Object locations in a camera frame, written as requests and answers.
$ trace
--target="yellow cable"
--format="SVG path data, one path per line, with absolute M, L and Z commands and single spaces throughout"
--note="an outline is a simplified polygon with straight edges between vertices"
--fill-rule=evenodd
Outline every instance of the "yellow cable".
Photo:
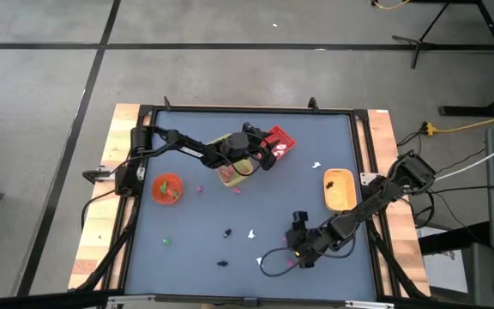
M 493 122 L 494 122 L 494 119 L 491 119 L 491 120 L 486 120 L 486 121 L 479 122 L 477 124 L 465 125 L 465 126 L 462 126 L 462 127 L 459 127 L 459 128 L 448 129 L 448 130 L 439 130 L 435 126 L 432 126 L 431 123 L 428 123 L 428 132 L 430 133 L 429 136 L 432 136 L 434 133 L 451 133 L 451 132 L 457 132 L 457 131 L 460 131 L 460 130 L 472 129 L 472 128 L 475 128 L 477 126 L 480 126 L 480 125 L 483 125 L 483 124 L 490 124 L 490 123 L 493 123 Z
M 373 2 L 379 9 L 397 9 L 399 8 L 401 5 L 403 4 L 407 4 L 409 3 L 411 0 L 406 0 L 406 1 L 403 1 L 402 3 L 400 4 L 396 4 L 395 6 L 392 6 L 392 7 L 385 7 L 385 6 L 382 6 L 381 4 L 379 4 L 378 2 Z

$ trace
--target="white cable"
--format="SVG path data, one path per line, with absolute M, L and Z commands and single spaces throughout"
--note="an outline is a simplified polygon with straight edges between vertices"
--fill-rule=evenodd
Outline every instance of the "white cable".
M 434 180 L 434 182 L 437 182 L 438 180 L 446 179 L 447 177 L 451 177 L 451 176 L 456 175 L 458 173 L 462 173 L 462 172 L 466 171 L 469 168 L 472 168 L 472 167 L 477 166 L 479 163 L 482 163 L 482 162 L 485 162 L 485 161 L 489 160 L 492 157 L 494 157 L 494 153 L 489 154 L 485 158 L 481 159 L 480 161 L 477 161 L 476 163 L 473 163 L 472 165 L 469 165 L 467 167 L 464 167 L 464 168 L 462 168 L 462 169 L 460 169 L 460 170 L 458 170 L 456 172 L 448 173 L 447 175 L 443 175 L 442 177 L 438 177 L 438 178 L 436 178 L 436 180 Z

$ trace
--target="yellow container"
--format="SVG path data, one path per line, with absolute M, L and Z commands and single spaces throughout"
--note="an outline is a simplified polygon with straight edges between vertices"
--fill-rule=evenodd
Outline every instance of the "yellow container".
M 209 143 L 213 143 L 213 142 L 217 142 L 223 138 L 226 138 L 228 136 L 230 136 L 231 133 L 226 133 L 225 135 L 209 142 Z M 240 171 L 241 173 L 243 174 L 248 174 L 248 173 L 251 173 L 253 172 L 253 165 L 251 164 L 251 162 L 249 161 L 249 159 L 245 159 L 245 160 L 241 160 L 241 161 L 237 161 L 236 163 L 233 163 L 233 165 L 236 167 L 236 169 L 238 171 Z M 222 167 L 219 167 L 217 168 L 216 172 L 219 174 L 219 178 L 220 178 L 220 181 L 222 182 L 223 185 L 227 186 L 227 187 L 231 187 L 231 186 L 234 186 L 234 185 L 237 185 L 239 184 L 240 182 L 244 181 L 245 179 L 247 179 L 248 176 L 242 176 L 240 174 L 238 174 L 232 166 L 229 166 L 229 167 L 225 167 L 225 166 L 222 166 Z
M 353 209 L 357 202 L 352 172 L 343 168 L 331 168 L 323 175 L 325 205 L 332 211 Z

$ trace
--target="concrete floor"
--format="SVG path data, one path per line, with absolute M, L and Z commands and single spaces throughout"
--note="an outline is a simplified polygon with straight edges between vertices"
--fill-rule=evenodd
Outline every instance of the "concrete floor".
M 485 3 L 494 18 L 494 1 Z M 0 0 L 0 42 L 98 43 L 110 7 L 110 0 Z M 420 36 L 439 8 L 413 3 L 388 12 L 350 0 L 123 0 L 110 41 L 393 44 L 392 34 Z M 450 6 L 427 40 L 492 43 L 477 9 L 460 5 Z M 6 192 L 0 296 L 13 286 L 93 57 L 94 51 L 0 51 L 0 191 Z M 494 54 L 427 52 L 416 70 L 409 69 L 410 57 L 396 51 L 107 51 L 32 292 L 67 287 L 81 207 L 92 190 L 81 172 L 98 165 L 116 103 L 161 103 L 167 95 L 172 104 L 305 106 L 315 96 L 321 107 L 390 110 L 399 140 L 425 120 L 440 128 L 480 120 L 440 117 L 438 106 L 494 100 Z M 483 148 L 483 130 L 424 138 L 422 155 L 435 168 L 447 166 Z M 437 188 L 484 183 L 481 166 Z M 488 216 L 485 191 L 445 197 L 466 224 Z M 414 204 L 422 209 L 427 202 L 415 198 Z M 458 227 L 441 201 L 435 223 Z

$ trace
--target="green object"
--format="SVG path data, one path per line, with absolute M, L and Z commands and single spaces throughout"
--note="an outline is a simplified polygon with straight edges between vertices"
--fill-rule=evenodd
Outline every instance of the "green object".
M 160 185 L 160 192 L 163 193 L 163 194 L 166 194 L 167 193 L 167 186 L 168 185 L 169 184 L 166 181 L 163 183 L 163 185 Z

